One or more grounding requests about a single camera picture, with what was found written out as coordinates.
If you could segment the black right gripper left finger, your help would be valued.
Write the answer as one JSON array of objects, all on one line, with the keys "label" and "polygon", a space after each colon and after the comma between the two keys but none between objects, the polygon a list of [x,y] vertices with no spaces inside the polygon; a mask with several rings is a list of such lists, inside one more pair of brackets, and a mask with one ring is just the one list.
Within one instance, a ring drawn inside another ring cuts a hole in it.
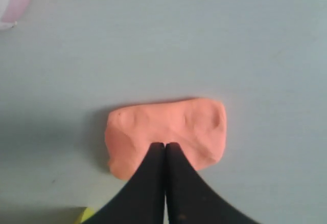
[{"label": "black right gripper left finger", "polygon": [[120,192],[84,223],[155,224],[164,222],[165,146],[152,143]]}]

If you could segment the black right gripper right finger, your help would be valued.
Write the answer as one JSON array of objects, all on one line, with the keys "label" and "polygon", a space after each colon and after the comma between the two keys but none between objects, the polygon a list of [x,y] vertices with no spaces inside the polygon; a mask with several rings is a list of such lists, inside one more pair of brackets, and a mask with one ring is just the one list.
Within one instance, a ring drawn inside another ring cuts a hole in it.
[{"label": "black right gripper right finger", "polygon": [[166,173],[169,223],[257,223],[212,190],[191,166],[178,143],[166,145]]}]

